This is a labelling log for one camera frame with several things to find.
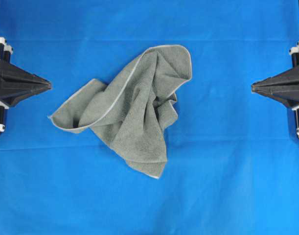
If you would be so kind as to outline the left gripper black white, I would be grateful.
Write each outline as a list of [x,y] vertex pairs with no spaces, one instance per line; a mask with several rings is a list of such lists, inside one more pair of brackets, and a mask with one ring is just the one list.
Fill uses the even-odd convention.
[[19,82],[0,82],[0,135],[5,131],[7,110],[22,100],[51,89],[51,83],[12,65],[13,48],[0,37],[0,77]]

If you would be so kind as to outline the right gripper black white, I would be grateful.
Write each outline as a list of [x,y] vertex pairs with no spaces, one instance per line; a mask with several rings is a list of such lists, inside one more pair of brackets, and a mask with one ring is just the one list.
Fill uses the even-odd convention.
[[299,139],[299,41],[289,50],[293,68],[252,84],[252,92],[282,103],[295,112],[296,135]]

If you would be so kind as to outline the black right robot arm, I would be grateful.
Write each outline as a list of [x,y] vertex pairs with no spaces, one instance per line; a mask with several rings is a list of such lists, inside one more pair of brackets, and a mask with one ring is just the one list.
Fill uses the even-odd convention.
[[288,111],[289,122],[294,121],[290,133],[299,140],[299,41],[290,48],[292,68],[276,76],[251,85],[253,93],[268,97],[283,104]]

